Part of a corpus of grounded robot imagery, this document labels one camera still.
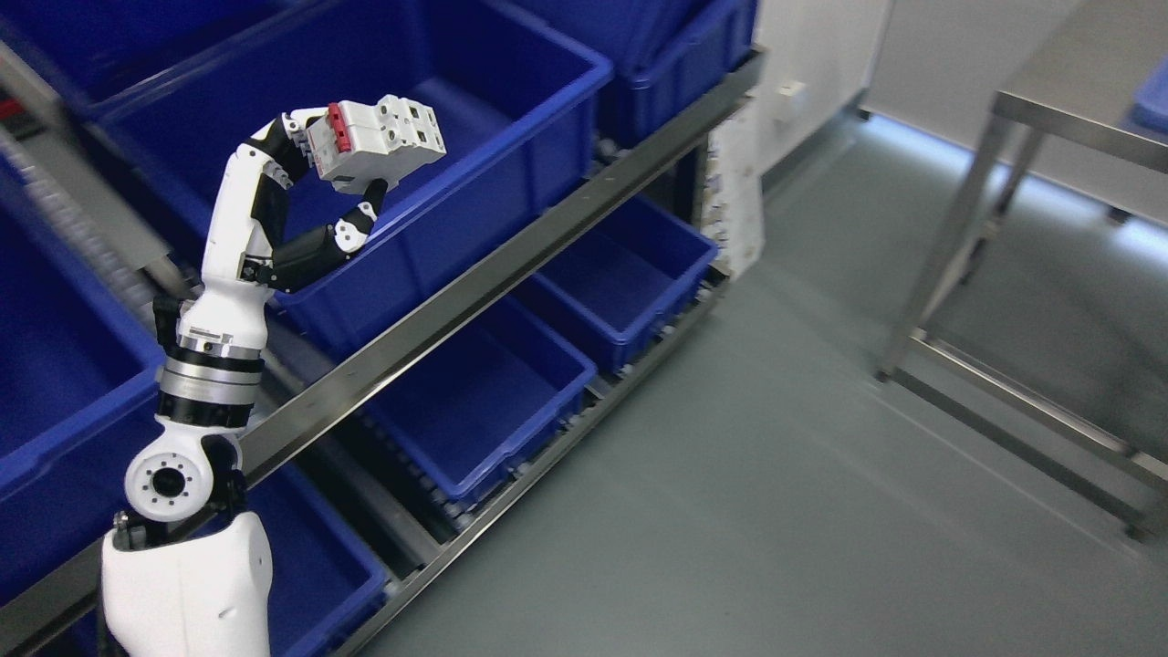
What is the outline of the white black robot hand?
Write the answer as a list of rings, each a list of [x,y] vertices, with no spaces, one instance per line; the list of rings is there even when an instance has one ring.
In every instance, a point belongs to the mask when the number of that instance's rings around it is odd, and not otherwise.
[[[287,240],[288,192],[317,174],[306,132],[326,108],[284,112],[228,157],[202,256],[203,291],[160,339],[199,354],[256,354],[266,345],[264,307],[274,292],[310,286],[364,248],[391,191],[381,180],[342,216]]]

